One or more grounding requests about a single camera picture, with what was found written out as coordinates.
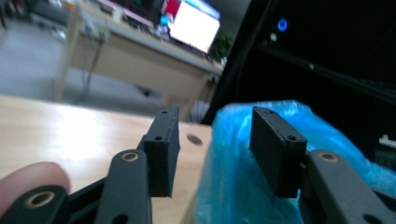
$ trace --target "desk leg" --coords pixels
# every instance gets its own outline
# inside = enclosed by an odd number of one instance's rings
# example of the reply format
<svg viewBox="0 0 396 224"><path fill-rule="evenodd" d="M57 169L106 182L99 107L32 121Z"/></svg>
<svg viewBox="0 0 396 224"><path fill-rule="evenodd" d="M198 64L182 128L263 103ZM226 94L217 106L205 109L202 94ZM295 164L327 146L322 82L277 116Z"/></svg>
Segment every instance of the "desk leg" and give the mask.
<svg viewBox="0 0 396 224"><path fill-rule="evenodd" d="M76 44L79 37L79 27L81 25L81 18L78 15L78 8L75 7L70 15L67 23L67 37L64 42L61 58L58 64L58 74L54 81L54 101L61 102L64 94L64 85L66 83L69 66L73 60Z"/></svg>
<svg viewBox="0 0 396 224"><path fill-rule="evenodd" d="M178 106L178 118L180 121L189 121L192 106L195 101L197 101L205 90L205 85L209 81L207 73L204 73L196 85L196 91L187 96L188 98L181 98L173 95L166 95L163 97L163 105L168 106Z"/></svg>

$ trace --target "blue led light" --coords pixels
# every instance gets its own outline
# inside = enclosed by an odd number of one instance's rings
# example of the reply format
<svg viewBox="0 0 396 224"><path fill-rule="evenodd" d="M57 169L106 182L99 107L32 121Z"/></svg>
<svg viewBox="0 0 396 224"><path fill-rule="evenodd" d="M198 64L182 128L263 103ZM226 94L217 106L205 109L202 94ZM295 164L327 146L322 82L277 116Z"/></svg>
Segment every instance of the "blue led light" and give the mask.
<svg viewBox="0 0 396 224"><path fill-rule="evenodd" d="M279 31L284 32L288 29L288 21L286 21L285 19L281 19L278 23L277 23L277 29L279 29Z"/></svg>

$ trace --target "wooden table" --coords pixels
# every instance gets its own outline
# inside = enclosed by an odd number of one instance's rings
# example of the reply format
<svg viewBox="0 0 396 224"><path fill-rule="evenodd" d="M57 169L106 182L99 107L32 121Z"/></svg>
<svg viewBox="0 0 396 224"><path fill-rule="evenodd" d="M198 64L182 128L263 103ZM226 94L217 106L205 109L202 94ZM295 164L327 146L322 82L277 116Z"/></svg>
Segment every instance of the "wooden table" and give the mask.
<svg viewBox="0 0 396 224"><path fill-rule="evenodd" d="M106 176L111 158L137 147L152 118L0 96L0 178L39 161L55 161L69 174L71 191ZM180 152L172 199L153 198L153 222L187 223L211 128L179 123ZM187 134L198 136L196 146Z"/></svg>
<svg viewBox="0 0 396 224"><path fill-rule="evenodd" d="M165 106L178 105L180 120L188 120L193 104L206 91L211 76L220 76L222 67L184 49L140 32L126 22L103 13L99 3L76 0L70 16L54 100L61 102L70 67L89 70L98 50L84 35L87 24L92 35L106 36L93 72L115 77L148 89L161 91Z"/></svg>

